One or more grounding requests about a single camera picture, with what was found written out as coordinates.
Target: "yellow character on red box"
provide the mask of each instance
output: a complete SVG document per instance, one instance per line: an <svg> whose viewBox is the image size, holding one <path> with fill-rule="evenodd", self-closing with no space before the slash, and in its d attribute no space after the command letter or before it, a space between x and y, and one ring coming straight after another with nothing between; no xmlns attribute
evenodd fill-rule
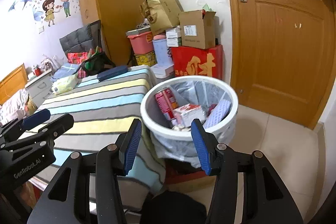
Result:
<svg viewBox="0 0 336 224"><path fill-rule="evenodd" d="M186 71L189 75L207 75L212 77L212 68L216 66L213 62L214 57L212 53L207 54L207 62L200 64L201 60L197 56L193 56L191 60L188 62Z"/></svg>

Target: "cartoon girl sticker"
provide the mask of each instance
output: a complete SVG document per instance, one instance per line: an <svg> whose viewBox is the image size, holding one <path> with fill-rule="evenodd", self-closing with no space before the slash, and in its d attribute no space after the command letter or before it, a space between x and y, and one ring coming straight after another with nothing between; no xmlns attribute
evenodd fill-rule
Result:
<svg viewBox="0 0 336 224"><path fill-rule="evenodd" d="M52 24L55 25L54 23L54 13L58 13L59 11L55 12L54 11L54 4L55 0L45 0L42 4L42 9L45 11L45 21L49 22L48 26L50 27L50 21L52 21Z"/></svg>

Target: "white trash can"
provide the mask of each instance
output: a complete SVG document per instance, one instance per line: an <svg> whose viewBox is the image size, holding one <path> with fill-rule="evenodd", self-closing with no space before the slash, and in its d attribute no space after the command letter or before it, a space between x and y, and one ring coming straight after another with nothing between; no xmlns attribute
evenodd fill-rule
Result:
<svg viewBox="0 0 336 224"><path fill-rule="evenodd" d="M155 146L155 151L159 158L171 158L179 161L191 163L195 168L200 167L197 152L191 137L191 132L175 131L169 128L169 123L162 114L156 100L155 94L166 88L176 86L183 82L200 83L205 88L215 88L219 90L218 103L221 96L225 95L231 100L231 109L228 115L217 125L206 129L206 132L215 135L216 139L225 144L229 144L232 140L236 127L236 114L238 111L238 97L236 92L227 83L216 78L207 76L182 76L169 79L153 87L143 98L140 106L142 120L151 131L151 138Z"/></svg>

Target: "stacked boxes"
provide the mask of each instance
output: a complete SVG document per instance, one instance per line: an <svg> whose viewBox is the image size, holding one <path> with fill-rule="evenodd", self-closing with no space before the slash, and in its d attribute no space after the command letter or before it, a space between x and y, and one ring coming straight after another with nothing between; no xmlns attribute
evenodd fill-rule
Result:
<svg viewBox="0 0 336 224"><path fill-rule="evenodd" d="M180 26L166 30L167 46L179 47L182 45Z"/></svg>

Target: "wooden headboard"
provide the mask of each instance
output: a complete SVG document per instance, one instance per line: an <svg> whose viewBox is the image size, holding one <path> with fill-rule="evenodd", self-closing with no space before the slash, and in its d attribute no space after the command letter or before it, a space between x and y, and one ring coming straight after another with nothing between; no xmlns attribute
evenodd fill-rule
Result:
<svg viewBox="0 0 336 224"><path fill-rule="evenodd" d="M13 70L3 80L0 81L0 105L3 105L15 92L23 89L27 84L28 77L25 64Z"/></svg>

